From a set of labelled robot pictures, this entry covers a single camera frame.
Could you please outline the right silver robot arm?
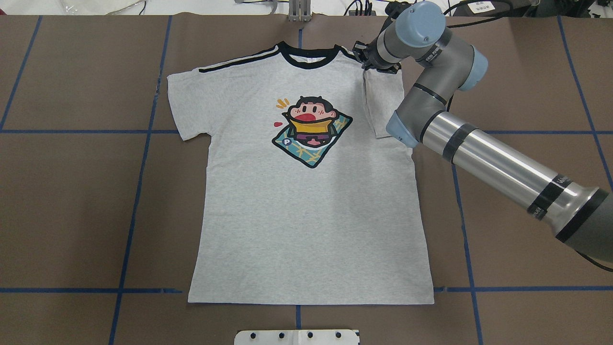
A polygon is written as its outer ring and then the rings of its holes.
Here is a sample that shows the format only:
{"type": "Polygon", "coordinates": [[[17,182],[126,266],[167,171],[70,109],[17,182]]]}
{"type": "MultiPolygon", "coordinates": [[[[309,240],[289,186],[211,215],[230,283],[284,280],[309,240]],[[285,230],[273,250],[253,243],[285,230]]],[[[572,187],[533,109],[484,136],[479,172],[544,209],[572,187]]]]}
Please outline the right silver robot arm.
{"type": "Polygon", "coordinates": [[[386,13],[372,42],[355,42],[362,67],[394,74],[411,57],[423,68],[386,131],[407,147],[428,147],[492,186],[587,260],[611,262],[612,194],[577,184],[448,111],[454,92],[483,79],[488,59],[454,35],[437,4],[393,2],[386,13]]]}

